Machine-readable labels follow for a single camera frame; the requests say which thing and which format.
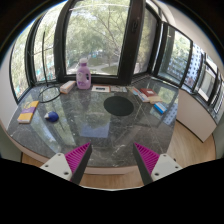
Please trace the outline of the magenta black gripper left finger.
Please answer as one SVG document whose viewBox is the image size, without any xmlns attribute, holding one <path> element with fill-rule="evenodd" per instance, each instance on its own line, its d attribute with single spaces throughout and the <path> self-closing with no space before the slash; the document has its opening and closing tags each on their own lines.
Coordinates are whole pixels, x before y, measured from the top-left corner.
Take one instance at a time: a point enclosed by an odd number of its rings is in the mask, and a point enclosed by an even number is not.
<svg viewBox="0 0 224 224">
<path fill-rule="evenodd" d="M 55 154 L 41 169 L 79 185 L 91 153 L 92 146 L 88 142 L 66 154 Z"/>
</svg>

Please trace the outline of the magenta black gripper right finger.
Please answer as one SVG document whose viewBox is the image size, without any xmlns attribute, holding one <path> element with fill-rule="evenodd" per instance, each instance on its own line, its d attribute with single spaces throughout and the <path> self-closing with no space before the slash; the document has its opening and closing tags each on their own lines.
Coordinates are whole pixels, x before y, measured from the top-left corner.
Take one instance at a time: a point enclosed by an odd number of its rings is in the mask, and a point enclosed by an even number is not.
<svg viewBox="0 0 224 224">
<path fill-rule="evenodd" d="M 133 154 L 144 185 L 182 169 L 168 154 L 158 154 L 138 143 L 133 144 Z"/>
</svg>

